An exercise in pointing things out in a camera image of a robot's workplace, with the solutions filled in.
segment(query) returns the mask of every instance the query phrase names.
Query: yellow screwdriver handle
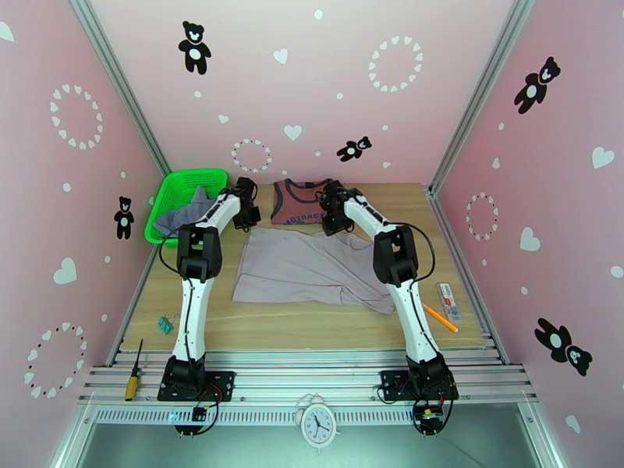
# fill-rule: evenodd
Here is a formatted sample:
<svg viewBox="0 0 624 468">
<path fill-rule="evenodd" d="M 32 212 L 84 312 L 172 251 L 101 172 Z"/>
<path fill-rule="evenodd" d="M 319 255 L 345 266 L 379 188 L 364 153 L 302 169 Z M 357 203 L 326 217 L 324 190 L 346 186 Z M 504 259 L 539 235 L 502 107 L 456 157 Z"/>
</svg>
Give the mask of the yellow screwdriver handle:
<svg viewBox="0 0 624 468">
<path fill-rule="evenodd" d="M 131 376 L 126 386 L 126 401 L 134 399 L 134 395 L 137 393 L 137 386 L 139 384 L 139 378 L 137 376 Z"/>
</svg>

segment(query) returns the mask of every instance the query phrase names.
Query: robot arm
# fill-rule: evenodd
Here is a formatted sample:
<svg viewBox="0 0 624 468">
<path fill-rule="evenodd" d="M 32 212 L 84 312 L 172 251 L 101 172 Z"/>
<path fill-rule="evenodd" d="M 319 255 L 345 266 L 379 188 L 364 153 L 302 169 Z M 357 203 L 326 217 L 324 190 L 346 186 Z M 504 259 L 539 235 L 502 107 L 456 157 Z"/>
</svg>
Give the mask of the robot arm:
<svg viewBox="0 0 624 468">
<path fill-rule="evenodd" d="M 201 219 L 179 230 L 176 266 L 183 279 L 183 301 L 178 337 L 158 400 L 196 399 L 207 387 L 204 326 L 208 298 L 223 262 L 219 236 L 231 220 L 236 229 L 244 231 L 260 221 L 260 211 L 253 203 L 255 189 L 251 179 L 239 178 L 236 186 L 219 194 Z"/>
<path fill-rule="evenodd" d="M 347 190 L 339 181 L 328 183 L 318 200 L 327 212 L 323 218 L 326 235 L 350 229 L 355 222 L 374 241 L 374 271 L 395 301 L 405 335 L 409 382 L 414 396 L 459 398 L 420 301 L 418 260 L 410 227 L 389 222 L 359 190 Z"/>
</svg>

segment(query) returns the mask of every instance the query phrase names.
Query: circle of hearts decal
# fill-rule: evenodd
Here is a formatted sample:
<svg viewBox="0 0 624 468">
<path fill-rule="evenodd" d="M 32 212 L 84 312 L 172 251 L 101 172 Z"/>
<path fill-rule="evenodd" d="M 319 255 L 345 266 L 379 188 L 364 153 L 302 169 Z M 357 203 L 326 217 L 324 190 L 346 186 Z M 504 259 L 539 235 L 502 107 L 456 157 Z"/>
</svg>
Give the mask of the circle of hearts decal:
<svg viewBox="0 0 624 468">
<path fill-rule="evenodd" d="M 256 167 L 248 167 L 248 166 L 243 165 L 241 163 L 241 161 L 239 159 L 239 152 L 240 152 L 240 148 L 244 144 L 245 145 L 253 145 L 253 146 L 257 147 L 259 151 L 262 151 L 262 153 L 264 154 L 264 156 L 263 156 L 264 164 L 263 165 L 261 165 L 259 168 L 256 168 Z M 263 145 L 262 142 L 260 142 L 259 140 L 243 139 L 240 142 L 236 142 L 234 144 L 234 148 L 232 149 L 230 154 L 232 155 L 232 159 L 234 160 L 234 164 L 238 165 L 244 172 L 247 172 L 247 171 L 252 172 L 252 173 L 262 172 L 262 171 L 266 170 L 267 168 L 269 168 L 269 166 L 273 162 L 273 158 L 271 157 L 271 149 L 269 149 L 269 147 Z"/>
<path fill-rule="evenodd" d="M 413 39 L 411 37 L 401 38 L 397 35 L 390 38 L 389 41 L 381 43 L 379 45 L 379 49 L 375 50 L 373 55 L 370 57 L 371 61 L 368 63 L 368 79 L 372 82 L 373 86 L 379 89 L 382 93 L 396 93 L 407 88 L 416 79 L 416 73 L 420 73 L 420 70 L 423 67 L 423 52 L 420 51 L 421 46 L 418 43 L 412 43 L 412 41 Z M 376 61 L 381 57 L 383 51 L 387 51 L 392 45 L 399 48 L 405 48 L 407 51 L 410 51 L 415 55 L 413 69 L 408 72 L 405 80 L 401 81 L 399 84 L 386 84 L 375 72 L 375 69 L 377 68 Z"/>
<path fill-rule="evenodd" d="M 62 120 L 59 118 L 59 111 L 61 110 L 62 100 L 64 96 L 69 96 L 71 94 L 77 94 L 84 98 L 84 100 L 89 104 L 90 110 L 94 112 L 96 120 L 99 122 L 96 130 L 94 131 L 93 136 L 82 136 L 78 137 L 75 134 L 72 134 L 71 131 L 68 131 L 62 126 Z M 102 114 L 99 112 L 98 103 L 93 100 L 89 91 L 83 90 L 81 86 L 74 85 L 71 88 L 68 84 L 63 84 L 60 90 L 56 89 L 54 93 L 52 93 L 52 101 L 50 101 L 50 112 L 52 113 L 52 124 L 56 127 L 57 134 L 63 140 L 67 140 L 67 144 L 70 147 L 78 147 L 80 150 L 85 151 L 87 148 L 92 149 L 95 148 L 101 140 L 101 134 L 104 132 L 104 126 L 101 124 L 102 122 Z"/>
<path fill-rule="evenodd" d="M 40 395 L 46 397 L 47 399 L 51 399 L 56 396 L 57 388 L 59 391 L 63 390 L 63 388 L 69 387 L 73 383 L 72 376 L 76 374 L 82 366 L 84 365 L 84 352 L 87 350 L 87 341 L 84 339 L 82 334 L 84 330 L 80 326 L 74 326 L 68 321 L 61 324 L 55 330 L 47 330 L 43 335 L 41 335 L 41 342 L 37 344 L 36 347 L 30 350 L 27 360 L 27 372 L 24 374 L 24 385 L 28 386 L 30 389 L 30 395 L 33 396 L 34 399 L 37 399 Z M 64 335 L 73 335 L 78 338 L 78 352 L 80 353 L 80 358 L 76 362 L 76 366 L 73 368 L 73 373 L 69 376 L 66 376 L 64 380 L 59 381 L 58 384 L 55 385 L 43 385 L 36 379 L 35 374 L 35 361 L 40 356 L 40 352 L 42 352 L 45 348 L 45 344 L 53 341 L 54 338 L 62 338 Z"/>
<path fill-rule="evenodd" d="M 487 224 L 486 229 L 477 230 L 477 226 L 473 223 L 471 213 L 474 211 L 475 207 L 479 206 L 487 206 L 491 209 L 492 222 Z M 490 240 L 492 234 L 498 229 L 498 208 L 496 207 L 494 198 L 488 196 L 484 191 L 478 195 L 473 195 L 466 206 L 466 224 L 468 226 L 468 232 L 474 236 L 474 239 L 477 241 Z"/>
</svg>

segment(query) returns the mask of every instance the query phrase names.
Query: clock face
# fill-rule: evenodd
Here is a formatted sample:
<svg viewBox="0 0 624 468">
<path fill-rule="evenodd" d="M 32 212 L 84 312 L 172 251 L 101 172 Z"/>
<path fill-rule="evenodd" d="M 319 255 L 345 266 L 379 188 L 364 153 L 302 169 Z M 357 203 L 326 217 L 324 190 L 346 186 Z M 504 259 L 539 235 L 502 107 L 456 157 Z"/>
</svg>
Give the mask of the clock face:
<svg viewBox="0 0 624 468">
<path fill-rule="evenodd" d="M 325 406 L 311 406 L 303 416 L 301 429 L 312 445 L 318 447 L 329 445 L 335 435 L 334 416 Z"/>
</svg>

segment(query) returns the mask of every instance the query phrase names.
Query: screwdriver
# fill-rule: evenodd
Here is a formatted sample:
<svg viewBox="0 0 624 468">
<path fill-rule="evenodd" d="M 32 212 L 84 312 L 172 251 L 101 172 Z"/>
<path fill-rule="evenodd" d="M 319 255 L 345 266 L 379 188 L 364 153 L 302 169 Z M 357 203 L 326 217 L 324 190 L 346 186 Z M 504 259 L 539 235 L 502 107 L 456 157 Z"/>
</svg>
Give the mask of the screwdriver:
<svg viewBox="0 0 624 468">
<path fill-rule="evenodd" d="M 128 379 L 128 384 L 126 385 L 126 401 L 134 399 L 134 395 L 137 393 L 137 386 L 139 384 L 139 356 L 141 355 L 141 348 L 143 348 L 142 338 L 141 343 L 139 344 L 139 353 L 136 355 L 136 363 L 134 363 L 132 374 L 130 375 L 130 379 Z"/>
</svg>

